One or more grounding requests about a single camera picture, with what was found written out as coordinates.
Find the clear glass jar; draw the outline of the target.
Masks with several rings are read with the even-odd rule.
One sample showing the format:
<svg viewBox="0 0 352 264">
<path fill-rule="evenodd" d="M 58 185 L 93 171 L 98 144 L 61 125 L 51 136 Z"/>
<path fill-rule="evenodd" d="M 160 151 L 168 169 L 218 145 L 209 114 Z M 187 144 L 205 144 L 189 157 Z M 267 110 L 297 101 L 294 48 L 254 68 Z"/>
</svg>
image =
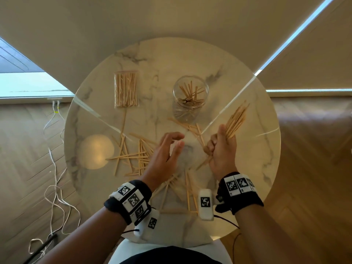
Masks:
<svg viewBox="0 0 352 264">
<path fill-rule="evenodd" d="M 193 83 L 197 83 L 199 86 L 205 86 L 206 89 L 206 101 L 208 99 L 208 94 L 209 94 L 209 86 L 208 84 L 199 76 L 192 76 L 192 75 L 184 75 L 180 77 L 176 83 L 174 84 L 173 87 L 173 115 L 176 120 L 182 122 L 182 123 L 192 123 L 195 121 L 196 117 L 198 116 L 201 108 L 203 107 L 198 107 L 195 109 L 186 107 L 182 105 L 178 101 L 178 97 L 182 97 L 181 91 L 178 89 L 178 86 L 183 84 L 184 82 L 189 82 L 190 80 L 193 80 Z"/>
</svg>

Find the person's right forearm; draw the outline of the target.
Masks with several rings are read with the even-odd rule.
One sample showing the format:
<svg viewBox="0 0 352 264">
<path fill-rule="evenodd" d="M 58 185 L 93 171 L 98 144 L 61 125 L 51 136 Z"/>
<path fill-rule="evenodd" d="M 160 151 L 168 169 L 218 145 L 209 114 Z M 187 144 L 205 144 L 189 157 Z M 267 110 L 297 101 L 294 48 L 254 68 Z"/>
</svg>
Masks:
<svg viewBox="0 0 352 264">
<path fill-rule="evenodd" d="M 313 264 L 304 252 L 271 217 L 257 204 L 235 213 L 247 247 L 257 264 Z"/>
</svg>

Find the person's right hand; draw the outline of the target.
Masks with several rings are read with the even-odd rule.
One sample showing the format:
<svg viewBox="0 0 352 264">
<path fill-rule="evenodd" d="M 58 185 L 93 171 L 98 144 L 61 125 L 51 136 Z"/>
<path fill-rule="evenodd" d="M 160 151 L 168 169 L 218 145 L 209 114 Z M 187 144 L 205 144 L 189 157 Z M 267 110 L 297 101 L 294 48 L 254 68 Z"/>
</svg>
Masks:
<svg viewBox="0 0 352 264">
<path fill-rule="evenodd" d="M 209 162 L 210 169 L 217 181 L 232 172 L 237 172 L 235 165 L 235 155 L 237 150 L 237 140 L 218 141 L 217 133 L 213 134 L 208 141 L 209 150 L 213 152 L 213 157 Z"/>
</svg>

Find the black wristband with marker tags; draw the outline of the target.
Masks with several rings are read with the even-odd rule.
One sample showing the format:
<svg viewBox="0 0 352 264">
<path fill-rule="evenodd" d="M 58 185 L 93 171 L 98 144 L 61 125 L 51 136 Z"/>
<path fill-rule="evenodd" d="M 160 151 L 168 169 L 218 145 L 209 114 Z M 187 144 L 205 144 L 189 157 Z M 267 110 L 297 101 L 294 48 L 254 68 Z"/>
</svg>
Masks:
<svg viewBox="0 0 352 264">
<path fill-rule="evenodd" d="M 231 172 L 220 180 L 216 200 L 220 202 L 215 207 L 216 212 L 231 211 L 233 215 L 253 204 L 264 206 L 253 182 L 239 172 Z"/>
<path fill-rule="evenodd" d="M 104 202 L 104 207 L 119 213 L 127 225 L 137 226 L 151 212 L 148 204 L 152 196 L 151 189 L 141 180 L 132 180 L 122 184 Z"/>
</svg>

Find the window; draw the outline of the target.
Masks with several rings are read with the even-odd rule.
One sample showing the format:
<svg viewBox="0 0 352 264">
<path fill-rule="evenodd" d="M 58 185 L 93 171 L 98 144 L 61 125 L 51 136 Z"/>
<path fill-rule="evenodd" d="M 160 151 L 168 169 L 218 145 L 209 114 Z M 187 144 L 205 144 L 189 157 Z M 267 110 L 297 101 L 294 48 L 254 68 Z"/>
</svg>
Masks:
<svg viewBox="0 0 352 264">
<path fill-rule="evenodd" d="M 0 98 L 73 96 L 69 89 L 0 37 Z"/>
</svg>

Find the bundle of wooden sticks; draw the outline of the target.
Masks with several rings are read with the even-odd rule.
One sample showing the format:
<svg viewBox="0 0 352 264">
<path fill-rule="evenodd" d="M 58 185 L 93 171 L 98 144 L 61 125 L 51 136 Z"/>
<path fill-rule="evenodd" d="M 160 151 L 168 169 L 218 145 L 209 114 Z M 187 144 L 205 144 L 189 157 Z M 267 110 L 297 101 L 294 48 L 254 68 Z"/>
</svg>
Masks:
<svg viewBox="0 0 352 264">
<path fill-rule="evenodd" d="M 241 127 L 246 119 L 246 113 L 250 103 L 245 100 L 236 111 L 229 117 L 227 123 L 225 124 L 226 129 L 226 142 L 232 140 L 235 136 L 236 131 Z M 207 158 L 195 169 L 198 171 L 203 166 L 207 165 L 213 157 L 213 152 L 209 150 L 208 144 L 203 146 L 203 151 L 207 154 Z"/>
</svg>

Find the scattered loose wooden sticks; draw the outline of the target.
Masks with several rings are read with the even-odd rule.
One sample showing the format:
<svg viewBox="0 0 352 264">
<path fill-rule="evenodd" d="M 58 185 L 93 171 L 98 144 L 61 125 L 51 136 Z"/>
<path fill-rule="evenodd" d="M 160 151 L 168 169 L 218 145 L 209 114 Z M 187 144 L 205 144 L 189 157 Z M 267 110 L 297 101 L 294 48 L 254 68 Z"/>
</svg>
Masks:
<svg viewBox="0 0 352 264">
<path fill-rule="evenodd" d="M 130 133 L 130 136 L 138 139 L 138 151 L 134 153 L 128 153 L 126 145 L 127 138 L 123 133 L 126 122 L 127 108 L 117 108 L 117 111 L 123 113 L 119 153 L 117 156 L 108 158 L 106 160 L 116 160 L 116 169 L 118 169 L 118 162 L 126 160 L 126 163 L 130 165 L 131 172 L 126 173 L 125 177 L 141 176 L 150 165 L 152 156 L 155 151 L 155 146 L 157 146 L 158 143 L 148 140 L 147 138 L 138 134 Z M 158 202 L 160 204 L 157 209 L 160 211 L 160 213 L 199 213 L 197 196 L 198 189 L 191 177 L 194 173 L 194 169 L 191 167 L 191 155 L 195 152 L 195 150 L 194 147 L 187 144 L 185 145 L 184 149 L 185 151 L 181 155 L 181 166 L 177 168 L 177 173 L 173 174 L 170 178 L 168 178 L 167 181 L 163 182 L 159 187 L 157 187 L 156 190 L 152 191 L 152 195 L 147 201 L 147 205 L 150 207 L 152 206 L 152 199 L 157 196 L 159 198 Z M 171 189 L 173 191 L 173 195 L 175 195 L 180 200 L 180 202 L 183 203 L 182 206 L 180 204 L 178 206 L 169 206 L 169 208 L 165 206 L 165 201 L 167 199 L 169 189 Z"/>
</svg>

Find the person's left forearm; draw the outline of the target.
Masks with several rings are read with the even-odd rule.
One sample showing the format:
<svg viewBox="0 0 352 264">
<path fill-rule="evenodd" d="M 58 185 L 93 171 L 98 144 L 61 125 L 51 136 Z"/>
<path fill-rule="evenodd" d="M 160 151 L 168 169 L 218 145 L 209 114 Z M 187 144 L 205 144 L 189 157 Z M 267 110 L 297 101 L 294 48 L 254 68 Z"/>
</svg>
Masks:
<svg viewBox="0 0 352 264">
<path fill-rule="evenodd" d="M 127 224 L 103 207 L 47 253 L 38 264 L 102 264 Z"/>
</svg>

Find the wooden sticks inside jar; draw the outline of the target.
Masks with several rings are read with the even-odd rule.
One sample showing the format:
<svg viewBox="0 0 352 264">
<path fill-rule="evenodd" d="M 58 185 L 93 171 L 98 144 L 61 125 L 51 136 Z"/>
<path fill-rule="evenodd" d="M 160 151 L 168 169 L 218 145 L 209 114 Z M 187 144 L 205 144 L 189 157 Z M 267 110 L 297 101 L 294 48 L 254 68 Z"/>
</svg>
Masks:
<svg viewBox="0 0 352 264">
<path fill-rule="evenodd" d="M 178 89 L 181 91 L 182 97 L 177 99 L 182 105 L 192 109 L 204 106 L 207 94 L 205 86 L 199 86 L 190 80 L 179 85 Z"/>
</svg>

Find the narrow beige roller blind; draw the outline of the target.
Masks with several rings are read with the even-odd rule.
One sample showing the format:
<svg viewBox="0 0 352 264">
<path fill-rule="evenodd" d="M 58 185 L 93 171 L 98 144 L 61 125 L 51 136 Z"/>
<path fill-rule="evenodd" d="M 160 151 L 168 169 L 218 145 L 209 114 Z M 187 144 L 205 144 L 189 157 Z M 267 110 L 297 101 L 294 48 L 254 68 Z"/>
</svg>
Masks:
<svg viewBox="0 0 352 264">
<path fill-rule="evenodd" d="M 352 0 L 332 0 L 259 74 L 273 93 L 352 95 Z"/>
</svg>

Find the large beige roller blind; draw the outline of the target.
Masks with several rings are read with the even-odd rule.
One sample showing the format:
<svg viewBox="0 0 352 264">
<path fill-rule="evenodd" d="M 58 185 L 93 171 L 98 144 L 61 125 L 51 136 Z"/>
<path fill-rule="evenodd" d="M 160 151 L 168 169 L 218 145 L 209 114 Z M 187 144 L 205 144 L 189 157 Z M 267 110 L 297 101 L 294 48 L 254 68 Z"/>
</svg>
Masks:
<svg viewBox="0 0 352 264">
<path fill-rule="evenodd" d="M 69 90 L 113 52 L 158 37 L 231 53 L 253 72 L 324 0 L 0 0 L 0 37 Z"/>
</svg>

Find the clear packet of wooden sticks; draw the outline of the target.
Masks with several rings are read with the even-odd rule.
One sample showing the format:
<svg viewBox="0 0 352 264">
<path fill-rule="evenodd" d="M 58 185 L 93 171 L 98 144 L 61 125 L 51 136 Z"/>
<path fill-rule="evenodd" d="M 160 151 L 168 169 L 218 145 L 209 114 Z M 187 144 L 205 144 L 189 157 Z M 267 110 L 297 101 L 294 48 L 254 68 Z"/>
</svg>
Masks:
<svg viewBox="0 0 352 264">
<path fill-rule="evenodd" d="M 114 107 L 128 108 L 138 106 L 137 71 L 118 71 L 114 73 Z"/>
</svg>

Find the person's left hand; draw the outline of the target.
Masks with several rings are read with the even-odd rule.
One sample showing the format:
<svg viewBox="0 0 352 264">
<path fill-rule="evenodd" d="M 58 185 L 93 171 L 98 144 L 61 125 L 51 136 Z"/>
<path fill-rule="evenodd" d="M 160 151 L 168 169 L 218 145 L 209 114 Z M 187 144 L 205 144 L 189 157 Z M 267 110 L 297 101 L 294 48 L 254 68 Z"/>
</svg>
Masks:
<svg viewBox="0 0 352 264">
<path fill-rule="evenodd" d="M 177 163 L 169 163 L 169 157 L 176 143 L 183 140 L 184 137 L 183 133 L 169 132 L 165 133 L 160 139 L 159 145 L 154 150 L 146 171 L 140 178 L 152 192 L 174 174 Z"/>
</svg>

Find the person's dark clothing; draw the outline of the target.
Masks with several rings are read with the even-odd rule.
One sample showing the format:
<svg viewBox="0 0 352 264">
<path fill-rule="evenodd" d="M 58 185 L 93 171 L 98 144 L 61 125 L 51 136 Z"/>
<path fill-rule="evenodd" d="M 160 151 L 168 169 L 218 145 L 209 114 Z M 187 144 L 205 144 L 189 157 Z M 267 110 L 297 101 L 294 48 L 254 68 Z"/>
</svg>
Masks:
<svg viewBox="0 0 352 264">
<path fill-rule="evenodd" d="M 159 247 L 136 254 L 120 264 L 222 264 L 207 255 L 175 246 Z"/>
</svg>

